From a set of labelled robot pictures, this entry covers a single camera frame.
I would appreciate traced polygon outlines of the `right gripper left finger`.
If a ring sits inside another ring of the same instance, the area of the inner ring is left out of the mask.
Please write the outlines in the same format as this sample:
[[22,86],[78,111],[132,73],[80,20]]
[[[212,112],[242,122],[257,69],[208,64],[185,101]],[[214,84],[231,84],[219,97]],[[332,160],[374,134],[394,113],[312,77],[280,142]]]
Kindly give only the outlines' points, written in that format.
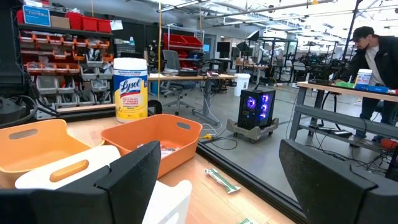
[[160,160],[152,141],[59,189],[0,190],[0,224],[141,224]]

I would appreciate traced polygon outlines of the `grey wheeled dolly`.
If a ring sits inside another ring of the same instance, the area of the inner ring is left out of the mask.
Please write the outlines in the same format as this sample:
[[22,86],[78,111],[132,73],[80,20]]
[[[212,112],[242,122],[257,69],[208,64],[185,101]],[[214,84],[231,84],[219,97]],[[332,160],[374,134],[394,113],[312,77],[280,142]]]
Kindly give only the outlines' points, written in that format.
[[227,119],[226,130],[231,131],[233,136],[236,138],[238,136],[244,136],[248,138],[253,144],[264,136],[271,136],[279,127],[279,118],[274,118],[271,121],[270,126],[266,126],[265,128],[260,128],[259,126],[255,126],[252,129],[244,129],[238,127],[237,122],[232,119]]

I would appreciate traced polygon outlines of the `white plastic bin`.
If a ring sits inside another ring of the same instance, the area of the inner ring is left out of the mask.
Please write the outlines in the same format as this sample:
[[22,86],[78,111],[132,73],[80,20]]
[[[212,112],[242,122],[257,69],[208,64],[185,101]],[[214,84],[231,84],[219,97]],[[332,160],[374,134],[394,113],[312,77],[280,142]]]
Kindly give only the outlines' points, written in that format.
[[[114,146],[97,146],[26,172],[15,181],[17,189],[55,190],[121,157]],[[155,183],[142,224],[185,224],[192,184],[188,180],[169,187]]]

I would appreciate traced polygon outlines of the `blue sign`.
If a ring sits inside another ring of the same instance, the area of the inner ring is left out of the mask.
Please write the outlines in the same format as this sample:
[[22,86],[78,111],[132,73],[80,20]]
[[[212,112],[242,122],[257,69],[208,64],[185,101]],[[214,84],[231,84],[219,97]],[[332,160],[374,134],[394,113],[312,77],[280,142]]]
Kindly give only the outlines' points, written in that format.
[[50,11],[42,7],[23,5],[22,12],[26,24],[37,26],[51,26]]

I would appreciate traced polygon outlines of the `black power brick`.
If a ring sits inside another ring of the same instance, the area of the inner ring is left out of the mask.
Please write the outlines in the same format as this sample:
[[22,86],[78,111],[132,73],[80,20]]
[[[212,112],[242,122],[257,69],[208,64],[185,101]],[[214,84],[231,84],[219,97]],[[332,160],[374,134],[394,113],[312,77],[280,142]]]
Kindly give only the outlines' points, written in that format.
[[349,131],[346,131],[344,129],[335,129],[335,128],[326,128],[326,127],[321,127],[321,126],[311,126],[313,130],[318,130],[318,131],[323,131],[327,134],[332,134],[335,136],[339,136],[342,138],[349,138],[352,136],[352,133]]

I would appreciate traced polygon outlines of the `rack with red bins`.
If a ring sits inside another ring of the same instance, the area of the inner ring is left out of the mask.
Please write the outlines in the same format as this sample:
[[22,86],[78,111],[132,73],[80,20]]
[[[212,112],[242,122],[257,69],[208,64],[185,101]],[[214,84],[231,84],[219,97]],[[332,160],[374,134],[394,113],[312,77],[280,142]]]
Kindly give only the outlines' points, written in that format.
[[177,59],[182,68],[192,70],[202,68],[204,48],[203,41],[198,38],[198,34],[181,34],[181,31],[168,27],[163,29],[162,42],[164,50],[177,53]]

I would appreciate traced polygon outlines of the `grey office chair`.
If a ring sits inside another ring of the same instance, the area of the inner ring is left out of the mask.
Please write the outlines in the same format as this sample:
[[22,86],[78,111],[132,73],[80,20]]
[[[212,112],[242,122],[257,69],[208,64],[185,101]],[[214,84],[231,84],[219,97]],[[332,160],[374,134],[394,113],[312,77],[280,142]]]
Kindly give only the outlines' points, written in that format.
[[[180,61],[178,59],[178,53],[174,50],[163,50],[162,51],[164,60],[165,60],[165,68],[164,68],[164,75],[171,75],[171,76],[179,76],[181,72]],[[162,84],[161,87],[163,88],[162,94],[166,98],[169,95],[176,96],[177,99],[172,101],[171,103],[167,103],[164,106],[176,106],[175,115],[179,115],[180,107],[185,106],[186,108],[195,107],[182,101],[184,96],[187,96],[189,90],[192,90],[196,87],[196,83],[190,80],[167,80],[165,84]]]

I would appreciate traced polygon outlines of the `person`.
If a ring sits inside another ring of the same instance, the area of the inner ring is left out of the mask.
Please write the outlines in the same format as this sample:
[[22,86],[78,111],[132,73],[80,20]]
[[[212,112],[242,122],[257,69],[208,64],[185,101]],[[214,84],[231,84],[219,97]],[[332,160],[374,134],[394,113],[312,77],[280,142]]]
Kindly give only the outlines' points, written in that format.
[[[351,40],[355,43],[356,55],[337,80],[348,82],[350,77],[356,78],[360,69],[370,69],[370,85],[398,89],[398,37],[377,35],[372,27],[362,26],[354,30]],[[363,97],[359,117],[370,120],[379,102],[379,99]],[[381,123],[395,126],[397,113],[398,103],[383,100]]]

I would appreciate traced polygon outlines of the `red storage bin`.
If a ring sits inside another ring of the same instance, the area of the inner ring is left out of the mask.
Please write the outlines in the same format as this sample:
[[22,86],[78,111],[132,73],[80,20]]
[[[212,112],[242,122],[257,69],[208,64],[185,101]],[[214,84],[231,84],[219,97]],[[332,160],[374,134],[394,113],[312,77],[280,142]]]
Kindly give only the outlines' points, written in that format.
[[111,22],[107,19],[97,19],[98,32],[111,33]]
[[82,30],[82,18],[80,13],[67,12],[65,17],[69,19],[71,29]]
[[81,26],[82,26],[83,30],[90,31],[90,32],[97,32],[98,31],[98,20],[97,20],[97,18],[82,16],[81,17],[81,22],[82,22]]

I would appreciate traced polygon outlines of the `wooden desk grey legs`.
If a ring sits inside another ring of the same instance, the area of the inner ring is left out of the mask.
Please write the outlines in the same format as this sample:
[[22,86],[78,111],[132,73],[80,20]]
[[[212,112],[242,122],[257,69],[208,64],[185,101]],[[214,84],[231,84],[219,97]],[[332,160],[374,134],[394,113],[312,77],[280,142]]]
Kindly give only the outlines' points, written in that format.
[[210,91],[211,91],[211,81],[213,80],[234,80],[237,78],[237,75],[227,75],[227,74],[217,74],[217,75],[199,75],[199,76],[190,76],[190,77],[182,77],[179,75],[161,75],[159,73],[150,73],[149,74],[149,81],[150,82],[157,82],[158,83],[158,97],[160,96],[160,81],[163,82],[176,82],[176,81],[203,81],[205,82],[205,87],[203,90],[203,106],[201,110],[196,110],[193,105],[189,105],[188,103],[181,101],[181,96],[178,95],[175,101],[171,101],[170,103],[166,103],[163,106],[177,106],[177,111],[175,112],[176,115],[179,115],[179,109],[181,106],[185,106],[187,108],[192,108],[192,114],[196,115],[197,117],[201,118],[208,122],[208,124],[212,124],[218,126],[220,121],[213,115],[210,114]]

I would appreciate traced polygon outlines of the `red device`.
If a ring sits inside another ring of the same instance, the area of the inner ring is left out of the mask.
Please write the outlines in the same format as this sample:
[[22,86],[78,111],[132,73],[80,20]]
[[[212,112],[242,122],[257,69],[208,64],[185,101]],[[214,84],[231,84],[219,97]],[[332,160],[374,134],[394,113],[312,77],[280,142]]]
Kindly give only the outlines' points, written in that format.
[[386,151],[394,151],[398,147],[398,140],[382,139],[381,147]]

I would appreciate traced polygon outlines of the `black PC tower glowing fans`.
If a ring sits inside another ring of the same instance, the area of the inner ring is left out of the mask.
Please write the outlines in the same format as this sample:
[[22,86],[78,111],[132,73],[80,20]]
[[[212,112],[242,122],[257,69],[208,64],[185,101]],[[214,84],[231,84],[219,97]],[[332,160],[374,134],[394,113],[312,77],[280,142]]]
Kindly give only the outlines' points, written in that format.
[[238,127],[250,130],[271,125],[275,90],[242,90],[238,114]]

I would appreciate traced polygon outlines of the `white wipes canister blue label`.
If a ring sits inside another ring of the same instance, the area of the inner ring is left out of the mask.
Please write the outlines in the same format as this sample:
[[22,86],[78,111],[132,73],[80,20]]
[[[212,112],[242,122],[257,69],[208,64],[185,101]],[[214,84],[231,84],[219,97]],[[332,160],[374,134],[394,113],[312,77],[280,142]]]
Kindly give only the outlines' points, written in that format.
[[365,90],[369,85],[372,72],[373,71],[370,69],[359,69],[355,79],[354,88],[358,90]]

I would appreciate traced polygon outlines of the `black monitor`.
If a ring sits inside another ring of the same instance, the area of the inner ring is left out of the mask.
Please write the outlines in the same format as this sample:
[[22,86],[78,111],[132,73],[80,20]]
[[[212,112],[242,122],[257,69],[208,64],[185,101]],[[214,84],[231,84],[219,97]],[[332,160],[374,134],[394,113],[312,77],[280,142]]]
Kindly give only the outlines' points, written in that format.
[[230,42],[217,42],[216,51],[220,53],[220,58],[229,58],[230,50]]

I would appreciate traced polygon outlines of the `cardboard box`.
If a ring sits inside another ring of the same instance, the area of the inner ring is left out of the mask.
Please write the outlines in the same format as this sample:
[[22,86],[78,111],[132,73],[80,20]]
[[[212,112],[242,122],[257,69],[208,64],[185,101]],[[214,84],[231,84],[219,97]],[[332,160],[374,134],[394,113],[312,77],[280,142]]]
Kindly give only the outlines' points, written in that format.
[[61,29],[70,29],[70,20],[67,17],[50,16],[51,26]]

